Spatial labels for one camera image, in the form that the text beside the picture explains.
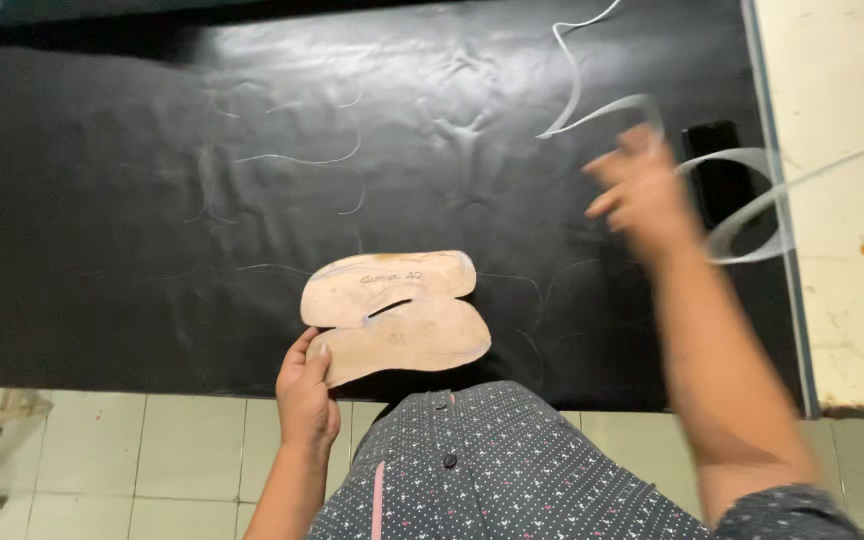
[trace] dark patterned shirt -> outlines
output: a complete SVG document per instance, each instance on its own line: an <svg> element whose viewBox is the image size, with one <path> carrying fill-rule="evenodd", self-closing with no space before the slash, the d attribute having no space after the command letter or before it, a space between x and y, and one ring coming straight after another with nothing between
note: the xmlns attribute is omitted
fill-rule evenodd
<svg viewBox="0 0 864 540"><path fill-rule="evenodd" d="M514 382L404 399L368 430L309 529L321 540L712 535ZM829 494L810 486L743 497L715 535L860 537Z"/></svg>

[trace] clear plastic loop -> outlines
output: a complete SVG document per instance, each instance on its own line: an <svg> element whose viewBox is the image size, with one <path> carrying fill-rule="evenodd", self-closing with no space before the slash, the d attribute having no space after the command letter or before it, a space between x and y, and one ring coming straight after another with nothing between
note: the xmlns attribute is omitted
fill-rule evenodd
<svg viewBox="0 0 864 540"><path fill-rule="evenodd" d="M690 159L682 163L676 169L676 173L680 177L685 177L692 172L693 169L710 160L724 160L727 162L735 162L758 172L769 180L772 188L766 192L772 193L776 190L776 179L773 178L769 168L769 153L762 148L732 148L721 152L710 153ZM706 245L709 257L715 264L742 264L756 263L779 257L786 249L791 249L794 239L785 227L779 225L778 230L769 237L758 249L747 254L736 255L732 253L732 242L742 230L742 227L750 219L760 214L768 208L768 205L762 206L757 212L744 217L741 220L734 220L733 217L744 211L748 206L743 206L736 214L730 215L718 227L715 227L708 235Z"/></svg>

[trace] white cord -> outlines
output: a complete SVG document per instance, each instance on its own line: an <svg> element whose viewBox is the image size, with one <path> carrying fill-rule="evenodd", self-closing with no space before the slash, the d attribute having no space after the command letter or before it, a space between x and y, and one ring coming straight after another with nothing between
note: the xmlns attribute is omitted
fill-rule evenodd
<svg viewBox="0 0 864 540"><path fill-rule="evenodd" d="M621 2L622 0L615 0L612 2L611 6L608 6L606 10L599 13L599 15L594 19L589 19L580 23L557 22L552 25L552 34L555 35L558 46L561 47L561 51L565 53L565 59L568 60L568 65L572 68L572 95L569 96L568 104L558 116L558 119L556 119L556 121L553 122L549 129L546 129L543 134L538 135L538 139L549 139L554 135L567 132L572 128L584 124L588 120L592 120L594 117L601 115L599 110L596 110L592 114L574 122L572 125L563 127L566 125L566 122L569 121L570 117L572 117L572 114L575 113L575 108L579 106L579 98L582 95L582 74L579 72L579 63L576 61L575 56L570 52L569 47L566 46L566 42L562 39L562 34L559 33L559 28L582 28L584 26L595 24L600 20L605 19Z"/></svg>

